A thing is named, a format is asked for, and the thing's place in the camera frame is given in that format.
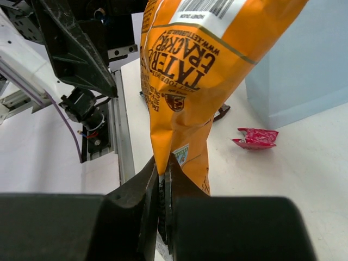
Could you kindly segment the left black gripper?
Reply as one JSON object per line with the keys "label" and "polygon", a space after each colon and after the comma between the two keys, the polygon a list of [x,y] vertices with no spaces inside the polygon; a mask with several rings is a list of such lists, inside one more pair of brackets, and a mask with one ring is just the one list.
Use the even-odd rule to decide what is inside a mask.
{"label": "left black gripper", "polygon": [[138,51],[131,14],[112,1],[32,1],[56,77],[63,83],[117,97],[108,65]]}

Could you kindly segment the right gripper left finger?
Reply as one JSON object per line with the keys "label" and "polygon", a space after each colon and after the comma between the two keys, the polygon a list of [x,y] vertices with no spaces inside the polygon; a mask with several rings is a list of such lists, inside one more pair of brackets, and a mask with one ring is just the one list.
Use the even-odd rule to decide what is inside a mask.
{"label": "right gripper left finger", "polygon": [[1,260],[154,260],[153,159],[106,195],[1,194]]}

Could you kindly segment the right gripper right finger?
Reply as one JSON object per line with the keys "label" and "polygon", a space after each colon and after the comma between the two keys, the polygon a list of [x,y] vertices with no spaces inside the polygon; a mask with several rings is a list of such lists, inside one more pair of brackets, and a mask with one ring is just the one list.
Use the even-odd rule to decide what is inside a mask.
{"label": "right gripper right finger", "polygon": [[280,196],[216,197],[170,155],[166,239],[174,260],[316,260],[298,207]]}

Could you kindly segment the orange chips bag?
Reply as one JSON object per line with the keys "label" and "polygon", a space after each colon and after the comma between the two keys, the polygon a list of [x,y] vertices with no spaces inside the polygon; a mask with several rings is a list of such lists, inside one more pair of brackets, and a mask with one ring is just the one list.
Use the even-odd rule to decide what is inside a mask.
{"label": "orange chips bag", "polygon": [[159,179],[170,155],[206,194],[213,117],[306,1],[148,1],[141,89]]}

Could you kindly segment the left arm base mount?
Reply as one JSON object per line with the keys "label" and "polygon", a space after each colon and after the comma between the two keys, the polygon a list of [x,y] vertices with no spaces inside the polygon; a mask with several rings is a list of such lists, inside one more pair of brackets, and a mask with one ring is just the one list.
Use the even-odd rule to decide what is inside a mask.
{"label": "left arm base mount", "polygon": [[61,97],[59,106],[71,121],[82,125],[77,132],[82,137],[79,151],[81,163],[93,160],[111,148],[110,101],[110,97],[96,96],[92,91],[81,88],[74,88],[71,94]]}

